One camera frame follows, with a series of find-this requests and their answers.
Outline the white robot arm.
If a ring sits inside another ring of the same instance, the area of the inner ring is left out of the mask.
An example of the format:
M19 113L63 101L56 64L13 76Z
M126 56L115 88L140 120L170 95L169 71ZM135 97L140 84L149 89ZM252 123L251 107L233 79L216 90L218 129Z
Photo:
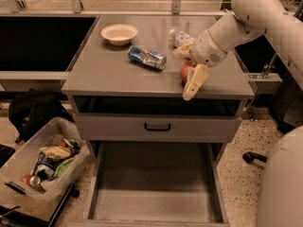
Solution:
M195 61L183 99L204 84L208 69L234 47L265 36L297 84L302 83L303 24L280 0L231 0L231 9L194 41L179 44L174 54ZM303 127L286 133L267 158L258 198L256 227L303 227Z

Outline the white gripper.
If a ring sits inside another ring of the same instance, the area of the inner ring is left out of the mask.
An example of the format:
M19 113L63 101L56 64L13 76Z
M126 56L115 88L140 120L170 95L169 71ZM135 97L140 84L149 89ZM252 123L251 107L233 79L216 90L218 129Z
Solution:
M191 79L185 84L183 99L186 101L195 97L208 78L209 68L206 65L214 67L227 57L227 53L212 40L207 30L196 37L193 44L183 44L174 49L172 54L178 58L193 59L197 63L203 63L195 65Z

